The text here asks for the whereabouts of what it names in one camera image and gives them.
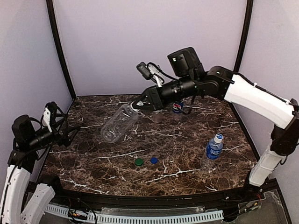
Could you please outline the green bottle cap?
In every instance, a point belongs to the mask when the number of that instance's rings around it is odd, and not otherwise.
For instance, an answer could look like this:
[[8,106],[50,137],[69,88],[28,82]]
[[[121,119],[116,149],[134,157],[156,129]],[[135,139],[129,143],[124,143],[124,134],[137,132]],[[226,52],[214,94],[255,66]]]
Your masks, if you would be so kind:
[[136,166],[142,166],[144,164],[144,160],[142,158],[135,159]]

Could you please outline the blue bottle cap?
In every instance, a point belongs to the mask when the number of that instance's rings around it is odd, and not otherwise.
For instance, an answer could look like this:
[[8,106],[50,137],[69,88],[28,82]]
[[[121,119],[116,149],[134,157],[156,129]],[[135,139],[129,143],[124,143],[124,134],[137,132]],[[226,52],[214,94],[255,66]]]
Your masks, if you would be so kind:
[[152,158],[150,159],[150,162],[151,162],[152,164],[157,164],[157,162],[158,162],[158,158],[156,158],[156,157],[152,157]]

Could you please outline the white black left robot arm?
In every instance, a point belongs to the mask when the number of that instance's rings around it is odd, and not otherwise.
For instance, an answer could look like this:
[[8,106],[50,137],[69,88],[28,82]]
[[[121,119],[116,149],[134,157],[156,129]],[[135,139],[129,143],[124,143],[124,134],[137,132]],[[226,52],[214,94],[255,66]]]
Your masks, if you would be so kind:
[[37,224],[49,202],[62,190],[59,177],[47,175],[36,186],[33,196],[23,205],[24,195],[35,162],[41,159],[38,151],[52,146],[69,146],[79,126],[69,127],[68,114],[54,102],[46,104],[40,120],[21,115],[12,124],[13,150],[7,163],[7,176],[0,202],[2,224]]

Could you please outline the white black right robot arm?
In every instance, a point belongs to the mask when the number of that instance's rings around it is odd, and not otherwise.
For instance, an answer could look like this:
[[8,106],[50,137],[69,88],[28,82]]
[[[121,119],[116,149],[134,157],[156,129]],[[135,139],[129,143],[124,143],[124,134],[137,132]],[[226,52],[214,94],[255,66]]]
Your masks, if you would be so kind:
[[246,107],[274,123],[271,144],[248,176],[250,185],[260,187],[282,159],[292,154],[299,141],[299,105],[249,81],[244,75],[221,66],[205,71],[194,48],[169,54],[177,78],[144,90],[132,103],[136,110],[157,111],[191,96],[211,96]]

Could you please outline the clear bottle white cap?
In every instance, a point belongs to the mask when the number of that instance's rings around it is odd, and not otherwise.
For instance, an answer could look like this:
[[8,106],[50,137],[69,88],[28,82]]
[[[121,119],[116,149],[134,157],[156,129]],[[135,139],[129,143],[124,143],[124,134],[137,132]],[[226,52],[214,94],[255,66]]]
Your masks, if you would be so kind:
[[122,105],[102,127],[102,138],[108,143],[117,142],[137,122],[138,112],[139,109],[133,108],[133,103]]

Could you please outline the clear Pepsi bottle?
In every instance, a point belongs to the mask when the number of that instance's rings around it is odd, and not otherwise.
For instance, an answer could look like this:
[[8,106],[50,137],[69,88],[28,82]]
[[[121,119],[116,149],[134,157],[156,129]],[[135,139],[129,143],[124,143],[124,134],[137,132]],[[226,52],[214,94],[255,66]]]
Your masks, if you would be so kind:
[[184,109],[184,99],[175,101],[171,107],[175,115],[182,115]]

